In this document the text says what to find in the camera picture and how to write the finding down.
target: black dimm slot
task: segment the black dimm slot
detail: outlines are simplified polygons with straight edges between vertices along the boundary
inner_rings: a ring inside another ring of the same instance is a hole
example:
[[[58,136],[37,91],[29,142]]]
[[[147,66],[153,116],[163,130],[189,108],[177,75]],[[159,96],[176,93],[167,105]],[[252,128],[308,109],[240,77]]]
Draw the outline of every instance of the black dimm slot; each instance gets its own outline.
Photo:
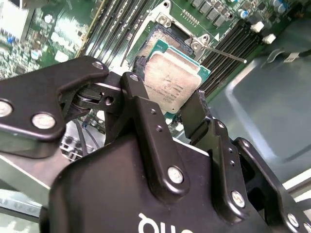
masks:
[[[105,57],[105,55],[107,54],[111,44],[114,42],[115,37],[120,33],[120,30],[122,28],[122,25],[125,23],[125,20],[123,19],[123,16],[125,19],[127,19],[130,15],[131,15],[131,10],[135,7],[135,5],[137,4],[137,1],[131,1],[128,6],[126,8],[126,11],[123,12],[123,14],[121,15],[119,21],[118,21],[118,25],[116,27],[116,29],[114,30],[114,32],[112,33],[112,35],[110,36],[110,38],[107,40],[106,38],[106,42],[104,44],[104,47],[102,48],[102,52],[101,55],[98,57],[98,59],[100,61],[103,60],[103,58]]]
[[[246,58],[245,53],[247,53],[249,51],[250,46],[245,46],[243,48],[240,48],[240,51],[238,51],[236,53],[236,55],[239,57],[242,57],[242,58]],[[239,65],[240,63],[238,61],[234,61],[232,59],[227,59],[226,63],[222,64],[220,69],[218,69],[217,72],[214,74],[215,79],[221,78],[220,76],[222,76],[228,69],[230,69],[231,65],[233,65],[233,64]]]
[[[237,30],[242,30],[243,28],[238,23],[227,35],[226,37],[215,47],[218,50],[223,49],[228,42],[232,40],[232,37],[237,33]],[[218,54],[211,52],[207,58],[202,62],[202,65],[205,66],[208,64],[213,58],[215,58]]]
[[[231,31],[226,35],[226,37],[215,47],[218,50],[222,49],[222,46],[225,45],[228,41],[230,41],[231,36],[236,33],[236,31],[239,29],[239,25],[236,25]],[[207,58],[202,62],[202,65],[208,64],[216,55],[214,53],[210,53]]]
[[[238,55],[242,58],[246,58],[247,56],[249,56],[254,49],[258,46],[257,43],[253,43],[250,44],[250,46],[247,46],[242,53],[239,53]],[[239,62],[237,61],[231,61],[229,63],[224,64],[224,69],[219,69],[220,72],[218,72],[217,74],[213,75],[212,79],[213,82],[211,82],[209,84],[208,87],[206,87],[205,89],[206,91],[206,96],[208,96],[209,94],[211,94],[220,83],[222,83],[238,66],[240,65]]]
[[[113,23],[115,16],[117,15],[117,13],[119,12],[120,8],[122,7],[122,0],[119,0],[117,2],[117,4],[115,4],[113,6],[113,13],[111,14],[111,16],[109,17],[107,23],[104,24],[104,27],[101,27],[101,25],[103,24],[103,22],[101,22],[99,24],[99,37],[97,37],[96,42],[94,42],[94,45],[91,49],[91,51],[89,52],[90,56],[95,56],[96,51],[99,49],[100,45],[102,44],[103,38],[106,36],[106,34],[109,32],[109,28],[111,27],[111,24]]]
[[[237,48],[238,44],[243,40],[244,37],[245,37],[245,34],[239,32],[239,34],[237,34],[237,36],[235,38],[233,38],[233,40],[230,43],[228,43],[227,46],[225,47],[225,49],[222,50],[222,51],[225,51],[227,53],[232,54],[234,49]],[[212,61],[210,64],[207,65],[207,68],[211,72],[214,72],[215,71],[215,66],[221,64],[222,60],[224,60],[226,58],[227,57],[218,54],[218,57],[214,61]]]
[[[254,50],[257,47],[257,45],[253,45],[252,49]],[[223,77],[216,83],[213,83],[213,85],[211,85],[208,88],[208,91],[206,92],[206,96],[208,96],[209,94],[211,94],[214,90],[216,90],[216,88],[219,86],[220,83],[222,83],[240,64],[238,62],[235,62],[233,65],[230,65],[230,69],[226,72],[226,74],[223,74]]]
[[[109,9],[110,9],[110,5],[108,5],[108,6],[105,7],[105,9],[104,9],[104,11],[103,11],[103,13],[102,13],[102,15],[101,15],[101,17],[100,17],[98,23],[96,24],[97,26],[96,26],[96,28],[94,29],[94,32],[92,33],[92,36],[90,37],[90,39],[89,39],[89,41],[88,41],[88,43],[87,43],[86,48],[88,48],[88,47],[90,46],[90,44],[93,42],[93,41],[92,41],[92,38],[97,37],[97,38],[95,39],[95,42],[94,42],[94,44],[93,44],[93,46],[92,46],[92,48],[91,48],[91,51],[88,53],[88,55],[91,55],[91,54],[94,52],[95,46],[97,46],[97,44],[99,43],[99,37],[100,37],[100,35],[103,33],[103,31],[104,31],[104,28],[103,28],[103,25],[105,24],[104,19],[105,19],[105,18],[107,18],[108,20],[111,19],[111,17],[109,17],[109,15],[110,15],[110,13],[111,13],[111,11],[108,12]]]
[[[226,45],[223,45],[222,48],[219,48],[219,50],[230,53],[232,47],[235,46],[239,42],[239,40],[242,40],[243,37],[244,37],[243,31],[237,30],[235,35],[232,35],[230,40],[227,41]],[[220,62],[224,58],[225,58],[224,56],[215,53],[213,56],[213,59],[211,61],[209,61],[208,63],[206,63],[205,66],[208,69],[212,70],[213,64],[217,64],[218,62]]]
[[[247,47],[242,47],[242,48],[239,48],[240,50],[241,49],[244,49],[244,50],[247,50]],[[241,56],[241,53],[240,52],[236,52],[235,55],[237,56]],[[237,63],[238,65],[240,64],[239,62],[237,61],[234,61],[234,60],[231,60],[229,58],[226,58],[223,62],[220,63],[219,65],[219,68],[217,69],[216,72],[214,72],[209,78],[208,78],[208,82],[205,83],[204,86],[202,86],[202,88],[204,90],[209,90],[210,87],[214,84],[214,83],[219,83],[220,81],[218,80],[219,78],[219,73],[223,73],[223,70],[225,70],[226,68],[228,68],[230,66],[230,64],[233,64],[233,63]]]
[[[220,44],[216,46],[216,49],[241,58],[247,58],[260,43],[261,38],[250,31],[249,26],[239,21]],[[205,95],[208,96],[220,83],[227,79],[240,65],[240,62],[211,52],[202,64],[211,70],[209,78],[200,87],[205,91]]]
[[[129,36],[132,28],[135,26],[135,24],[138,22],[139,17],[141,16],[144,8],[146,7],[148,3],[148,0],[142,0],[139,4],[138,4],[138,9],[136,10],[134,16],[132,17],[132,19],[130,20],[130,22],[128,23],[128,27],[127,30],[125,31],[125,33],[123,33],[123,35],[118,39],[117,44],[114,46],[114,48],[111,51],[111,54],[109,56],[109,59],[106,61],[106,65],[110,66],[111,62],[113,61],[113,59],[115,58],[115,56],[118,54],[119,50],[121,49],[122,45],[124,44],[126,38]]]

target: metal screw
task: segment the metal screw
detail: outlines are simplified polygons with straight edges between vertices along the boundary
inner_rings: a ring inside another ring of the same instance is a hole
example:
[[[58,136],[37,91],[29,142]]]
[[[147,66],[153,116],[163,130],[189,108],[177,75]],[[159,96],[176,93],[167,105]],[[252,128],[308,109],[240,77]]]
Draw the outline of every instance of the metal screw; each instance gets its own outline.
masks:
[[[198,42],[194,42],[192,44],[192,48],[193,48],[193,50],[198,50],[200,48],[200,44]]]
[[[50,129],[56,124],[55,119],[46,113],[38,113],[34,115],[32,122],[34,126],[43,130]]]
[[[167,22],[166,16],[160,16],[159,17],[159,23],[160,24],[164,25],[164,24],[166,24],[166,22]]]
[[[232,191],[231,192],[231,196],[232,196],[232,199],[234,201],[234,203],[241,207],[241,208],[244,208],[245,207],[245,201],[244,201],[244,198],[243,196],[238,192],[238,191]]]
[[[224,125],[220,121],[218,121],[218,125],[220,126],[220,128],[224,128]]]
[[[134,81],[138,82],[138,77],[136,74],[130,74],[131,79],[133,79]]]
[[[175,168],[174,166],[169,167],[167,173],[171,181],[173,181],[174,183],[182,183],[184,181],[183,174],[179,169]]]
[[[294,226],[294,227],[299,227],[299,223],[296,219],[296,217],[292,214],[287,214],[288,220],[290,221],[290,223]]]
[[[308,223],[306,223],[306,222],[303,225],[306,228],[307,232],[311,233],[311,226]]]
[[[246,147],[249,147],[248,142],[246,142],[245,140],[243,141],[243,144],[244,144]]]
[[[94,62],[94,63],[92,63],[92,65],[94,67],[96,67],[97,69],[104,69],[102,63],[100,63],[100,62]]]
[[[10,104],[4,101],[0,101],[0,117],[8,116],[12,111],[13,108]]]

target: black clamp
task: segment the black clamp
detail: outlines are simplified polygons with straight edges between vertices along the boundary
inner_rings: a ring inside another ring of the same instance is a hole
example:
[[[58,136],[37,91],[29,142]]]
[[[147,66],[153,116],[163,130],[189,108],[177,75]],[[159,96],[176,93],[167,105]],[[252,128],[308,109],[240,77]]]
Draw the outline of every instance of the black clamp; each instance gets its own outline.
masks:
[[[136,74],[124,73],[120,83],[125,105],[119,116],[106,114],[106,144],[136,132],[151,191],[165,203],[176,202],[188,193],[190,181],[161,109]]]
[[[276,232],[311,229],[252,144],[243,138],[232,141],[225,125],[212,117],[202,91],[196,91],[182,107],[181,118],[191,144],[212,158],[212,202],[220,217],[235,223],[260,215]]]

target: cable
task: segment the cable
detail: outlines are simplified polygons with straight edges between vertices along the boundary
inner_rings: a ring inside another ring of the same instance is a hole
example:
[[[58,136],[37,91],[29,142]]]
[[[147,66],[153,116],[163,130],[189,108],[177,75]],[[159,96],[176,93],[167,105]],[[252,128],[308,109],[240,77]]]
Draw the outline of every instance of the cable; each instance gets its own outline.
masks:
[[[87,134],[89,135],[89,137],[92,139],[92,141],[94,142],[95,146],[97,147],[97,149],[100,148],[100,146],[98,145],[96,139],[94,138],[94,136],[91,134],[91,132],[87,129],[87,128],[84,128],[84,130],[87,132]]]
[[[88,152],[87,152],[87,147],[86,147],[86,139],[84,138],[84,135],[82,132],[82,126],[80,125],[77,119],[72,120],[72,121],[73,123],[76,124],[77,130],[78,130],[78,135],[79,135],[79,139],[80,139],[81,147],[82,147],[82,155],[87,156]]]

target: ram slot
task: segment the ram slot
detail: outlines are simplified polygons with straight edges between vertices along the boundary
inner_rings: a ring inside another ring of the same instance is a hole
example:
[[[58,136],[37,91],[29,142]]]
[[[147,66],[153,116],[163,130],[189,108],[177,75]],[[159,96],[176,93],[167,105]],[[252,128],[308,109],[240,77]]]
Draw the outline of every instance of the ram slot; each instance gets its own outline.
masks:
[[[118,15],[119,10],[122,8],[122,2],[122,0],[114,0],[113,4],[109,6],[106,14],[102,16],[102,20],[97,26],[97,31],[92,36],[96,39],[88,55],[95,57],[97,50],[100,48],[103,42],[103,39],[109,33],[109,29],[114,22],[115,17]]]
[[[145,7],[148,3],[148,0],[142,0],[138,4],[138,8],[134,14],[134,16],[131,18],[131,20],[128,23],[127,29],[125,33],[117,40],[117,43],[115,44],[114,48],[112,49],[110,56],[108,60],[106,61],[106,65],[109,66],[111,65],[113,59],[117,56],[117,54],[121,51],[121,49],[124,46],[124,43],[129,43],[126,41],[127,38],[129,38],[132,29],[138,24],[139,20],[141,19],[142,14],[144,13]]]
[[[216,48],[245,59],[260,43],[261,37],[250,31],[248,25],[239,21]],[[209,78],[200,87],[206,96],[221,85],[240,65],[238,61],[216,53],[210,53],[202,64],[211,70]]]

